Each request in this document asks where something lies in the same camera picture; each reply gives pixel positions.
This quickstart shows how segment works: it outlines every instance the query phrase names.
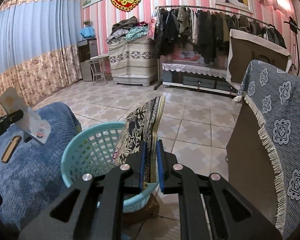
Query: pink striped wallpaper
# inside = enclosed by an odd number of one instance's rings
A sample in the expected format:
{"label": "pink striped wallpaper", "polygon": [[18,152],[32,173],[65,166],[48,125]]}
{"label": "pink striped wallpaper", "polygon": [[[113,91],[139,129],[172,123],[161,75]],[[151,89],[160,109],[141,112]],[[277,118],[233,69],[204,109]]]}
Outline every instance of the pink striped wallpaper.
{"label": "pink striped wallpaper", "polygon": [[[124,12],[115,8],[110,0],[103,0],[83,9],[82,21],[90,19],[93,22],[93,27],[95,29],[98,41],[99,54],[104,54],[108,52],[106,38],[111,33],[112,25],[123,19],[136,16],[139,21],[148,22],[149,16],[157,5],[185,4],[215,7],[214,3],[215,0],[141,0],[141,2],[132,11]],[[253,15],[225,6],[217,5],[216,7],[247,14],[259,20],[275,25],[284,37],[288,50],[293,55],[293,35],[290,31],[289,25],[283,23],[283,21],[287,21],[288,18],[280,11],[275,11],[273,7],[260,4],[259,0],[252,0]]]}

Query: potted plant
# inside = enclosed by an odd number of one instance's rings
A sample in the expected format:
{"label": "potted plant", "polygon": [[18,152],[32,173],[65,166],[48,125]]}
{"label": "potted plant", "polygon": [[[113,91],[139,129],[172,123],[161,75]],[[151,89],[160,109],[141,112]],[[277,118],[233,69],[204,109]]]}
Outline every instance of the potted plant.
{"label": "potted plant", "polygon": [[85,27],[90,27],[91,24],[92,24],[92,21],[90,21],[90,20],[85,20],[85,21],[83,22],[83,24],[84,24]]}

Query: brown phone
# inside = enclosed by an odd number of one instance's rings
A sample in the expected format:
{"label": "brown phone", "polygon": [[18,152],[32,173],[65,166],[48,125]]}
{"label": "brown phone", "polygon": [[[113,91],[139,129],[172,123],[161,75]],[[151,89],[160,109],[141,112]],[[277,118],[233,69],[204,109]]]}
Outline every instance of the brown phone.
{"label": "brown phone", "polygon": [[16,150],[20,141],[21,141],[20,135],[13,137],[13,139],[9,143],[8,147],[6,148],[4,154],[2,155],[1,161],[3,163],[8,163],[8,161],[10,160],[13,152]]}

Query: pile of clothes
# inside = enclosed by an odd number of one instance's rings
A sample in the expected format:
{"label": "pile of clothes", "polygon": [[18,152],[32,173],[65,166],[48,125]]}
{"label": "pile of clothes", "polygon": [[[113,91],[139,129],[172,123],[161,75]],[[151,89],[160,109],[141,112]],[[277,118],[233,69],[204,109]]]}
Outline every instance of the pile of clothes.
{"label": "pile of clothes", "polygon": [[286,49],[282,35],[273,25],[261,27],[256,20],[222,12],[198,10],[181,6],[156,12],[155,31],[157,57],[173,54],[174,46],[184,47],[188,42],[202,55],[206,64],[214,62],[217,51],[229,53],[230,30],[236,29],[267,39]]}
{"label": "pile of clothes", "polygon": [[112,26],[112,32],[107,38],[107,43],[121,41],[133,41],[142,36],[147,35],[148,24],[146,22],[139,22],[135,16],[129,19],[122,20]]}

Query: tiled floor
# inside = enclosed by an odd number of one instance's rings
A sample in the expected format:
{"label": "tiled floor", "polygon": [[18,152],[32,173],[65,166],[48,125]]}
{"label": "tiled floor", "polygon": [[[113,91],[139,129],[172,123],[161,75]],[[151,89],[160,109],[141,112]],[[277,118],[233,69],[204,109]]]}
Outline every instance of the tiled floor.
{"label": "tiled floor", "polygon": [[[241,104],[231,98],[162,86],[154,91],[153,86],[116,85],[112,81],[96,85],[78,82],[53,94],[34,109],[64,102],[82,129],[87,129],[102,122],[124,120],[139,105],[162,94],[166,103],[158,135],[164,149],[198,174],[218,172],[228,179],[226,145],[241,109]],[[132,239],[180,239],[178,196],[163,195],[160,190],[154,194],[160,204],[159,218],[133,225],[124,232]]]}

